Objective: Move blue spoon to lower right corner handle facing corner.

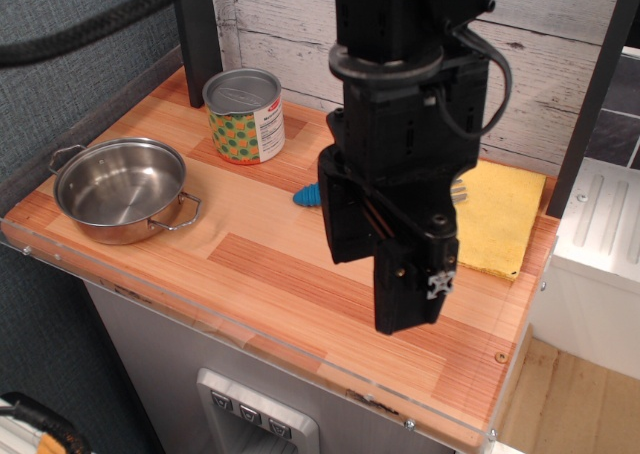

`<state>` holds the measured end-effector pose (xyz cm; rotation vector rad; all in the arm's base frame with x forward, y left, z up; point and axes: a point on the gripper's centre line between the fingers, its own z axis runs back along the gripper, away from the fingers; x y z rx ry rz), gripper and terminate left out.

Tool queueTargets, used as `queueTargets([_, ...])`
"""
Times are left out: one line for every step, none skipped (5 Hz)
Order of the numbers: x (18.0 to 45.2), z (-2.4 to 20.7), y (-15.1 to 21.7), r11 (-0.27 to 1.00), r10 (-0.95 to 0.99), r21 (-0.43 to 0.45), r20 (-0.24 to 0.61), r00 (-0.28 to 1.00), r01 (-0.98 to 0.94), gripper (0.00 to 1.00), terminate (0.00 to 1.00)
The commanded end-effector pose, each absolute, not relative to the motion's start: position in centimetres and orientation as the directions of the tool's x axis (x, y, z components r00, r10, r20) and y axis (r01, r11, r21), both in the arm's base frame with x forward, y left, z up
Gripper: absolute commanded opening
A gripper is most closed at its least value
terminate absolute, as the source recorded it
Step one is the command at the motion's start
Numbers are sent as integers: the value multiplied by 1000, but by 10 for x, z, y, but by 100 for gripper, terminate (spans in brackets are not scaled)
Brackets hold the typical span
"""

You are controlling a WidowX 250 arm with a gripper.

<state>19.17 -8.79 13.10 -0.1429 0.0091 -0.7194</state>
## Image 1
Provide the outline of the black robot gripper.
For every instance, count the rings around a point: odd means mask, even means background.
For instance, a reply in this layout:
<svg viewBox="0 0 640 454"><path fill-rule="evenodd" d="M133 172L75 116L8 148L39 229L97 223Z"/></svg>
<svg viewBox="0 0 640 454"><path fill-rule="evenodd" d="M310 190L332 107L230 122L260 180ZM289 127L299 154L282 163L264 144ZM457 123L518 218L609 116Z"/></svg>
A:
<svg viewBox="0 0 640 454"><path fill-rule="evenodd" d="M434 324L453 290L459 242L450 187L477 163L484 68L392 90L344 84L318 159L333 262L374 257L375 329Z"/></svg>

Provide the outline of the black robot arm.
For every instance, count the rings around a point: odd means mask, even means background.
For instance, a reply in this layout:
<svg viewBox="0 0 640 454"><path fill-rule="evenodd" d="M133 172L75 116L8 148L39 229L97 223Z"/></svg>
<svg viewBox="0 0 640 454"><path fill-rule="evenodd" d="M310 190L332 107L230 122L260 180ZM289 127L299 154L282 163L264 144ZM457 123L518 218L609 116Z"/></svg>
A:
<svg viewBox="0 0 640 454"><path fill-rule="evenodd" d="M489 62L468 25L491 0L335 0L344 103L318 159L335 262L374 261L375 327L434 323L458 261L455 181L477 163Z"/></svg>

